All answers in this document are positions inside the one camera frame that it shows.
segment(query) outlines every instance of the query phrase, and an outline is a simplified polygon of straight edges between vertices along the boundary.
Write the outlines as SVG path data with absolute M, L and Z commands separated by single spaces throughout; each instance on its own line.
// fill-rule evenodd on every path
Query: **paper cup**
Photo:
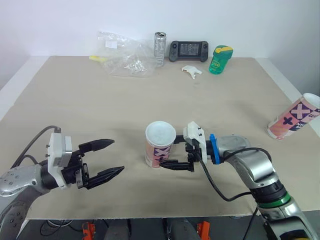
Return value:
M 269 123 L 267 132 L 273 139 L 283 140 L 320 115 L 320 97 L 305 93 L 284 113 Z
M 145 161 L 152 168 L 159 168 L 168 160 L 171 147 L 176 139 L 176 130 L 165 121 L 154 121 L 145 129 Z

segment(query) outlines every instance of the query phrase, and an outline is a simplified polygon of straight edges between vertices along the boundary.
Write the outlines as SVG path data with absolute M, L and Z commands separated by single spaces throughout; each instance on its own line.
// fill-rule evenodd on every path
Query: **label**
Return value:
M 117 49 L 118 42 L 117 41 L 105 41 L 105 47 L 109 49 Z
M 211 66 L 214 67 L 214 68 L 218 68 L 218 67 L 220 67 L 220 62 L 218 62 L 216 60 L 213 60 L 212 63 L 211 63 Z

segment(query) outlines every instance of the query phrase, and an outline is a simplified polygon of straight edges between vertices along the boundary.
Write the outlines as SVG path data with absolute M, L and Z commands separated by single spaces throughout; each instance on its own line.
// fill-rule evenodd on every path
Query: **yellow object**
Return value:
M 230 46 L 225 46 L 225 47 L 218 47 L 218 48 L 216 48 L 216 49 L 215 49 L 215 52 L 216 52 L 217 54 L 219 54 L 220 52 L 229 51 L 229 50 L 233 50 L 233 48 L 230 47 Z
M 104 63 L 105 61 L 108 60 L 106 57 L 103 57 L 103 56 L 89 56 L 89 59 L 99 63 Z

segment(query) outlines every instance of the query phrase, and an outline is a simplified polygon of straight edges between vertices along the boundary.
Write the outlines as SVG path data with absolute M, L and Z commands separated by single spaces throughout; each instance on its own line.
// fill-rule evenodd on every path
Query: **plastic bag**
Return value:
M 154 51 L 133 39 L 111 32 L 98 33 L 98 56 L 112 76 L 149 77 L 156 68 Z

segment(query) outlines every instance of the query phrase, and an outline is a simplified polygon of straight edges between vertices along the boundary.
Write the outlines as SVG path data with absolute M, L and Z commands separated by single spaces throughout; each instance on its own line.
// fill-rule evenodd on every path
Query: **beige table surface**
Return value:
M 193 80 L 184 65 L 203 71 Z M 59 188 L 38 198 L 29 219 L 92 219 L 176 216 L 222 216 L 252 213 L 245 196 L 225 202 L 212 189 L 203 170 L 152 169 L 144 159 L 145 128 L 158 120 L 182 134 L 191 121 L 209 138 L 238 134 L 268 150 L 286 189 L 304 211 L 320 209 L 320 138 L 306 126 L 284 141 L 266 134 L 266 125 L 290 101 L 252 58 L 233 58 L 221 75 L 209 62 L 166 62 L 151 78 L 111 77 L 87 57 L 51 57 L 0 122 L 1 173 L 7 170 L 35 134 L 57 125 L 72 137 L 72 146 L 95 139 L 115 143 L 84 157 L 91 177 L 107 168 L 125 166 L 109 183 L 91 190 Z M 49 133 L 30 153 L 45 159 Z M 171 158 L 186 160 L 183 144 Z M 231 197 L 247 191 L 228 163 L 207 164 L 220 189 Z

